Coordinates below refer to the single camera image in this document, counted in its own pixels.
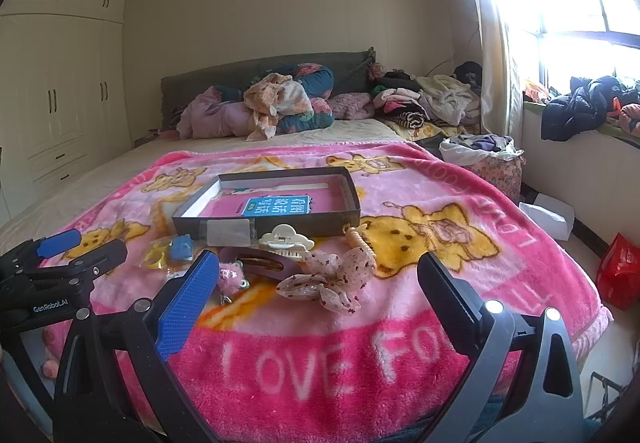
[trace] curtain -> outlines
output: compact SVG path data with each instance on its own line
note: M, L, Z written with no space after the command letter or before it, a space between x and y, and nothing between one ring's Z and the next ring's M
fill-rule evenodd
M505 0L476 0L482 43L481 123L483 131L508 135L520 144L522 91Z

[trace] gray headboard cover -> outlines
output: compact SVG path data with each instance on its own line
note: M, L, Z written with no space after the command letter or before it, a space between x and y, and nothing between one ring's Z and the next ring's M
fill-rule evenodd
M334 72L332 95L366 92L370 89L367 80L369 65L375 61L376 51L373 48L355 53L299 53L243 60L165 77L160 82L162 127L168 127L175 108L186 106L209 86L221 84L244 91L256 75L285 64L314 62L330 67Z

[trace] wardrobe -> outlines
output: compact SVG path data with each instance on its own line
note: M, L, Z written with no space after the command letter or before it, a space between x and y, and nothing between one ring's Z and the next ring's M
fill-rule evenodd
M130 149L124 1L0 5L0 225Z

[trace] laundry basket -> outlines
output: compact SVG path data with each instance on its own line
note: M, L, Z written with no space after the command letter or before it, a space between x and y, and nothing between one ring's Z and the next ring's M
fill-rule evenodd
M484 135L462 134L447 138L440 144L442 158L447 163L461 166L476 176L491 183L514 203L518 203L522 184L522 167L525 165L524 151L516 149L513 140L499 152L473 149L456 143L456 139L472 144Z

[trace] open box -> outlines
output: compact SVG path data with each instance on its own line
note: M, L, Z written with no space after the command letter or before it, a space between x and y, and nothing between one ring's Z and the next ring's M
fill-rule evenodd
M209 246L251 246L283 223L307 237L343 235L360 224L360 201L344 167L220 174L173 220Z

